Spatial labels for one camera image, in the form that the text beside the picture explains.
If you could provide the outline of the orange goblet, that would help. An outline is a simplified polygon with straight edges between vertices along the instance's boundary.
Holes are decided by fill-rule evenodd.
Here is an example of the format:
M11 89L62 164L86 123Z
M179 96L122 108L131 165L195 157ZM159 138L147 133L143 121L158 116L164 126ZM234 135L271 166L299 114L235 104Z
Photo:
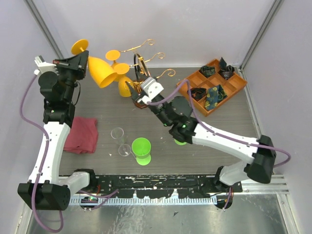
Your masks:
M118 91L119 94L124 97L128 98L131 96L130 89L126 82L128 82L131 85L131 79L126 76L126 74L130 70L130 66L126 63L118 63L115 67L114 70L117 72L117 78L115 81L118 82Z
M78 55L87 51L88 40L80 39L71 48L73 55ZM93 56L88 56L89 73L99 88L109 86L118 76L117 72L104 60Z
M112 61L111 67L115 71L115 67L118 65L117 59L120 57L120 51L118 50L110 50L105 55L106 59Z

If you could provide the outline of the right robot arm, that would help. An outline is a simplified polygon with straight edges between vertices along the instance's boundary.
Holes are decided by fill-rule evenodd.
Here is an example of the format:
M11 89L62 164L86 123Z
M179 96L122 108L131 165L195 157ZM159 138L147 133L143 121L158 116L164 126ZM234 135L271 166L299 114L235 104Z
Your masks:
M273 174L276 150L270 137L259 139L232 134L201 121L194 113L193 99L176 96L163 97L163 87L155 79L142 83L142 91L136 92L129 82L126 86L131 98L148 108L166 127L169 134L181 143L208 146L235 156L240 161L230 166L220 166L214 176L214 187L227 192L235 183L251 179L269 184Z

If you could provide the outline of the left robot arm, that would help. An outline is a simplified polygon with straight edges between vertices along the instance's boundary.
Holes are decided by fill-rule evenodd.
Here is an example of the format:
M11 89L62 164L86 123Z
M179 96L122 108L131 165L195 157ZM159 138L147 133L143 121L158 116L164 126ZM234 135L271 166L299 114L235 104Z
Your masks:
M25 183L18 185L18 195L31 210L64 211L70 198L84 190L93 193L98 187L94 170L77 169L66 179L59 178L63 148L70 133L75 105L72 102L77 81L85 78L89 52L47 63L35 58L39 91L44 97L43 132L36 164Z

